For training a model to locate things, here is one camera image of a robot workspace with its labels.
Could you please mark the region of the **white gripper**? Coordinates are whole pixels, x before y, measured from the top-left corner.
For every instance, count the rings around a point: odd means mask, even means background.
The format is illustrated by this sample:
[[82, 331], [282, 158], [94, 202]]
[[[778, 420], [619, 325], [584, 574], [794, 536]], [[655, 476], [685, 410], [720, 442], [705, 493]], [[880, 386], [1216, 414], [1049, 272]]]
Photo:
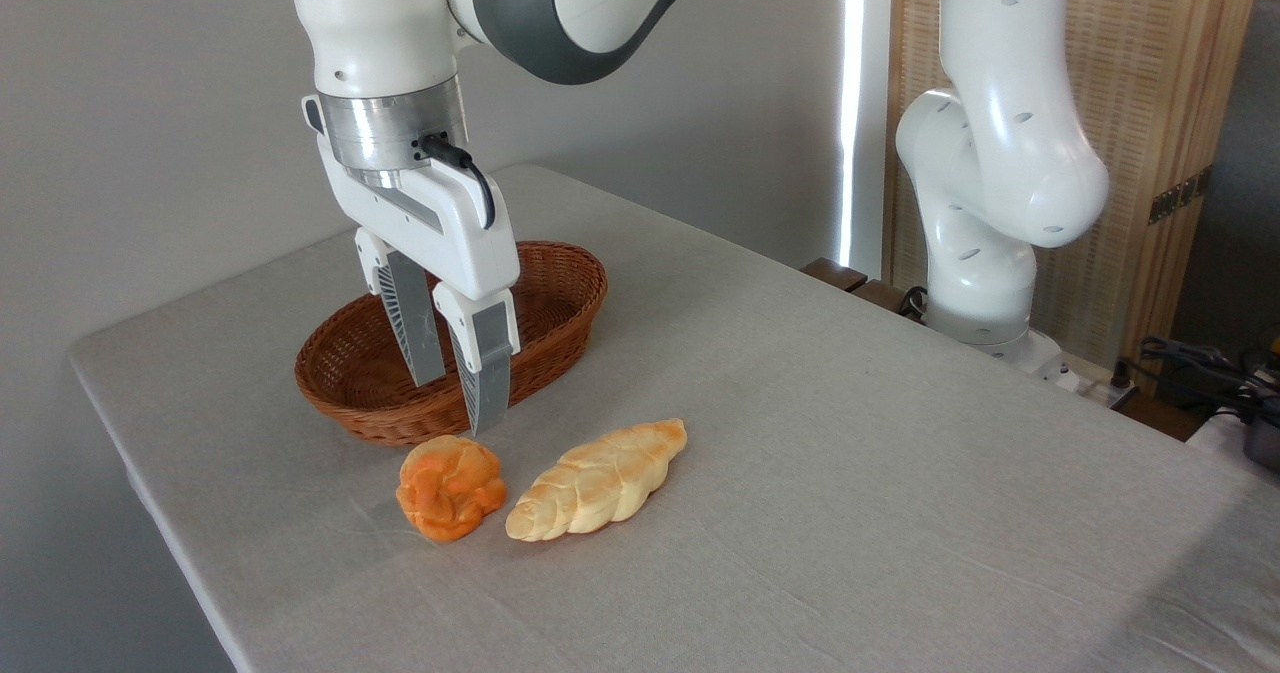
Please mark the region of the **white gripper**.
[[[448, 325], [470, 432], [494, 429], [509, 408], [512, 358], [521, 351], [509, 287], [520, 276], [500, 189], [470, 171], [430, 161], [366, 184], [334, 157], [334, 129], [316, 95], [302, 100], [335, 200], [358, 230], [355, 244], [367, 290], [381, 299], [416, 386], [445, 374], [435, 308]], [[440, 281], [431, 293], [426, 271]]]

